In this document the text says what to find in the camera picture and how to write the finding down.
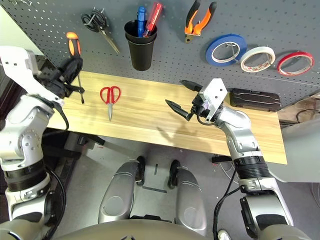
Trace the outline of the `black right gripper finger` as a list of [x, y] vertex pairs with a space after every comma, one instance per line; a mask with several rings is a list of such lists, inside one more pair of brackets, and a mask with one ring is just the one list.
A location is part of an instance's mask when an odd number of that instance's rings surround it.
[[177, 103], [170, 101], [168, 99], [165, 100], [165, 102], [168, 104], [168, 106], [178, 115], [182, 116], [184, 119], [186, 119], [187, 121], [189, 121], [192, 117], [192, 113], [191, 112], [187, 112], [184, 109], [182, 109], [182, 107], [180, 105], [178, 105]]
[[194, 92], [200, 92], [200, 90], [203, 88], [202, 85], [189, 81], [189, 80], [181, 80], [180, 83], [185, 86], [187, 89], [194, 91]]

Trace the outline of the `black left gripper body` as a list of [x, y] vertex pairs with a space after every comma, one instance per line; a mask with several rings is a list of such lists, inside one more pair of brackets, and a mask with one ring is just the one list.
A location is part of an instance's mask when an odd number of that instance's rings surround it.
[[58, 68], [43, 68], [37, 75], [37, 80], [47, 90], [54, 93], [61, 99], [68, 98], [70, 96], [70, 90], [68, 89], [69, 83], [63, 76], [63, 69]]

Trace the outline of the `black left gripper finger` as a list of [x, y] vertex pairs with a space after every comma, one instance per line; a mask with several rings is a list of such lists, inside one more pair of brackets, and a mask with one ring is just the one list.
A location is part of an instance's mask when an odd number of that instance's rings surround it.
[[82, 58], [67, 58], [62, 61], [59, 70], [64, 76], [77, 75], [83, 66]]
[[71, 94], [72, 92], [83, 94], [85, 92], [83, 87], [78, 87], [71, 84], [65, 84], [64, 87], [67, 94]]

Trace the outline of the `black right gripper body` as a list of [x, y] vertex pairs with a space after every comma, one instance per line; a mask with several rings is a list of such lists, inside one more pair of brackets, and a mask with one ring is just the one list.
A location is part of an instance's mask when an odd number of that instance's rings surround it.
[[213, 117], [209, 116], [213, 105], [209, 100], [203, 100], [199, 94], [192, 101], [191, 112], [196, 115], [199, 123], [212, 123]]

